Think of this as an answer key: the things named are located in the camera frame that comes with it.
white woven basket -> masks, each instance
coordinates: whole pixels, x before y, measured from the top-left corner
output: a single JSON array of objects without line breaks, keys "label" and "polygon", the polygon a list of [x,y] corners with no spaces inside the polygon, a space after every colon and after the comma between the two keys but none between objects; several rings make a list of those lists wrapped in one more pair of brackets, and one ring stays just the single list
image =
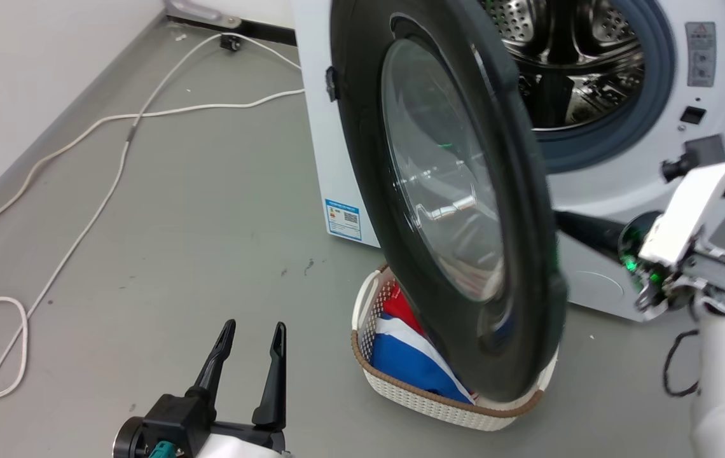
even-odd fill
[{"label": "white woven basket", "polygon": [[494,403],[477,398],[476,405],[459,403],[437,394],[415,388],[378,371],[368,363],[373,348],[376,319],[382,314],[383,303],[396,284],[394,274],[387,266],[375,270],[366,278],[354,302],[351,321],[351,346],[357,362],[362,366],[366,380],[374,391],[421,414],[447,423],[458,424],[481,431],[497,431],[529,412],[541,399],[549,385],[557,362],[557,352],[537,378],[535,386],[522,397],[510,403]]}]

red garment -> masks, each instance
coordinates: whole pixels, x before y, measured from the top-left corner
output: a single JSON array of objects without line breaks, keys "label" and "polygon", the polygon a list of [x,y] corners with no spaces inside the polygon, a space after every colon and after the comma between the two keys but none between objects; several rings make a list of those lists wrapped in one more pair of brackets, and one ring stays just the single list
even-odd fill
[{"label": "red garment", "polygon": [[394,289],[391,290],[391,297],[385,299],[383,302],[383,312],[386,314],[403,320],[405,324],[410,326],[412,330],[417,331],[420,335],[424,336],[422,327],[418,324],[418,320],[411,311],[411,305],[408,305],[408,301],[403,294],[403,290],[399,287],[399,284],[394,285]]}]

blue and white garment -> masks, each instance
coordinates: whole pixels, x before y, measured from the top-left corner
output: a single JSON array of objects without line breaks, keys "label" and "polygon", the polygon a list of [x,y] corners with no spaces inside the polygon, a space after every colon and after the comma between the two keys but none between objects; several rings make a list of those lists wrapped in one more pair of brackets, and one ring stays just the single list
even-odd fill
[{"label": "blue and white garment", "polygon": [[371,366],[416,388],[475,404],[436,348],[403,320],[376,320]]}]

floor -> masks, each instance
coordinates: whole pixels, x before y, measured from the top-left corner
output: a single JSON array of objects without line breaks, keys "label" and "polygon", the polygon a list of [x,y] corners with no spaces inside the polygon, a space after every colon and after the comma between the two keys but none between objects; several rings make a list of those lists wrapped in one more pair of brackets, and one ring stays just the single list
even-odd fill
[{"label": "floor", "polygon": [[[4,177],[0,205],[38,157],[102,116],[138,111],[209,34],[170,24],[151,31]],[[296,58],[293,47],[273,47]],[[151,108],[249,102],[301,84],[292,67],[255,46],[234,55],[206,46]],[[34,301],[106,194],[129,124],[105,125],[55,160],[0,218],[0,295]],[[109,456],[124,420],[191,385],[231,318],[237,337],[219,419],[249,421],[282,320],[289,326],[285,433],[298,456],[691,456],[691,400],[668,398],[660,385],[673,338],[692,328],[683,313],[642,326],[570,309],[546,397],[496,434],[448,426],[379,397],[349,336],[357,287],[383,257],[327,235],[319,202],[302,95],[145,120],[118,191],[31,320],[29,371],[17,392],[0,399],[0,456]],[[0,353],[17,326],[17,314],[0,305]],[[695,345],[677,354],[677,386],[696,380]],[[19,347],[0,388],[13,380]]]}]

wall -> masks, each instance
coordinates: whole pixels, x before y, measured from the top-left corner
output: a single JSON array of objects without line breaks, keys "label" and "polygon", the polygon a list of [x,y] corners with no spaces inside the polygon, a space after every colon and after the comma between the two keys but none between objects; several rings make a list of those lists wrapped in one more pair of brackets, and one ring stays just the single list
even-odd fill
[{"label": "wall", "polygon": [[295,28],[291,0],[195,0],[202,6],[264,24]]},{"label": "wall", "polygon": [[0,176],[162,11],[161,0],[0,0]]}]

